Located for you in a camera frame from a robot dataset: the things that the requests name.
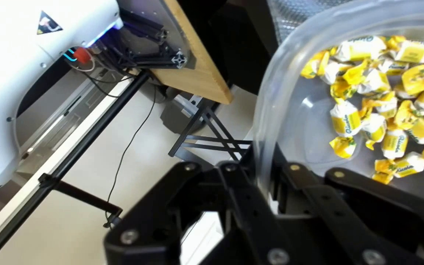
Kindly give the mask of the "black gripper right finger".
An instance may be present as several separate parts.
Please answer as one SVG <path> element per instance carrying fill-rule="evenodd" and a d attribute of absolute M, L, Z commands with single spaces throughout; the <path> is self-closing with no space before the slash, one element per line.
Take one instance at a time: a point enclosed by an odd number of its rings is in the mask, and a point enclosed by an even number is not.
<path fill-rule="evenodd" d="M 282 181 L 354 265 L 424 265 L 424 198 L 344 167 L 319 178 L 291 161 Z"/>

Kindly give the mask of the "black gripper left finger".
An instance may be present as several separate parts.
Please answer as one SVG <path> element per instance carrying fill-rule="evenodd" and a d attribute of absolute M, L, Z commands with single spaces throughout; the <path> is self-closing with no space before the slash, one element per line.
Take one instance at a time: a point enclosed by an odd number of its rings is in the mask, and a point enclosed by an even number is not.
<path fill-rule="evenodd" d="M 178 163 L 103 239 L 107 265 L 181 265 L 200 219 L 215 213 L 222 238 L 200 265 L 319 265 L 310 219 L 276 216 L 243 166 Z"/>

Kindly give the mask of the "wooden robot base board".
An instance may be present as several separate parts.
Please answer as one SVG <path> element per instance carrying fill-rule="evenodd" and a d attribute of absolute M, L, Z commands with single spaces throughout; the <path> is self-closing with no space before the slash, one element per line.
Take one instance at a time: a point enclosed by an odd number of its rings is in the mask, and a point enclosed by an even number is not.
<path fill-rule="evenodd" d="M 184 41 L 187 63 L 179 69 L 153 69 L 154 76 L 168 86 L 228 104 L 232 92 L 215 61 L 198 38 L 178 0 L 117 0 L 119 7 L 162 23 L 169 41 Z"/>

